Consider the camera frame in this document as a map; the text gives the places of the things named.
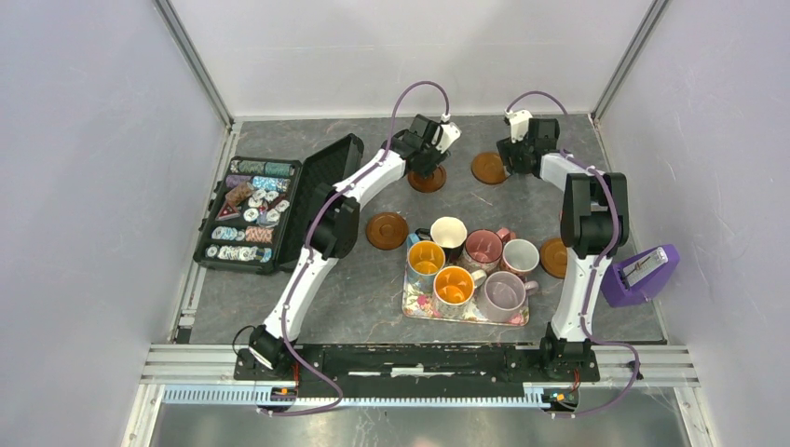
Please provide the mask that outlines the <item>wooden coaster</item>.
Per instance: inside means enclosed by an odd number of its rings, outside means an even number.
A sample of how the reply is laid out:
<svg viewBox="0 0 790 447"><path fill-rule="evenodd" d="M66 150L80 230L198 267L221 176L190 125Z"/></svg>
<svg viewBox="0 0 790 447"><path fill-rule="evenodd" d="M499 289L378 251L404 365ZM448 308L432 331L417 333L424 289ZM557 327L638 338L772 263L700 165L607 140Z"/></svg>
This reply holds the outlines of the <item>wooden coaster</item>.
<svg viewBox="0 0 790 447"><path fill-rule="evenodd" d="M471 161L470 171L477 181L485 184L500 184L508 178L502 159L496 152L478 154Z"/></svg>
<svg viewBox="0 0 790 447"><path fill-rule="evenodd" d="M447 173L444 166L439 166L427 177L421 176L417 172L410 172L407 181L413 189L420 193L434 193L440 190L446 183Z"/></svg>
<svg viewBox="0 0 790 447"><path fill-rule="evenodd" d="M567 251L562 239L554 237L545 241L539 249L539 256L540 265L548 275L559 279L565 278Z"/></svg>
<svg viewBox="0 0 790 447"><path fill-rule="evenodd" d="M375 214L365 228L368 241L382 251L399 248L409 233L406 220L400 214L391 211Z"/></svg>

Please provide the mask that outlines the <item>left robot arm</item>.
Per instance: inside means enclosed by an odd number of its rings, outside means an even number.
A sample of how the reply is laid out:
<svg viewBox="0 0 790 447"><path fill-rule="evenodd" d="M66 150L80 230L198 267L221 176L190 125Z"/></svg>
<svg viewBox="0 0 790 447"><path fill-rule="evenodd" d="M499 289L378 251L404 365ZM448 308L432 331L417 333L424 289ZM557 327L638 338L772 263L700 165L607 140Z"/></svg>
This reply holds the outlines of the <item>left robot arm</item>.
<svg viewBox="0 0 790 447"><path fill-rule="evenodd" d="M297 265L275 308L250 337L249 351L259 370L281 379L292 369L289 351L321 283L338 261L353 250L361 210L390 184L410 172L427 176L449 157L460 137L445 113L434 121L416 115L408 129L392 133L373 158L345 180L316 188Z"/></svg>

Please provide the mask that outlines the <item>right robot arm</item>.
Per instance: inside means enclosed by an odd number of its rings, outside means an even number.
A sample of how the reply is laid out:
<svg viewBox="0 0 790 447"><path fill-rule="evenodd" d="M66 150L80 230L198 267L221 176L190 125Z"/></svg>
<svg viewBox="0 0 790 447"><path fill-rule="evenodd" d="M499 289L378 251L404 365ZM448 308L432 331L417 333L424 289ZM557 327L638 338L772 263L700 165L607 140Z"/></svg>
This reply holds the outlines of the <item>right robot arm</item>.
<svg viewBox="0 0 790 447"><path fill-rule="evenodd" d="M612 256L627 238L627 182L560 150L559 123L528 111L505 114L508 138L497 150L509 174L529 173L563 193L560 238L567 267L559 305L540 341L538 368L561 380L593 360L592 312Z"/></svg>

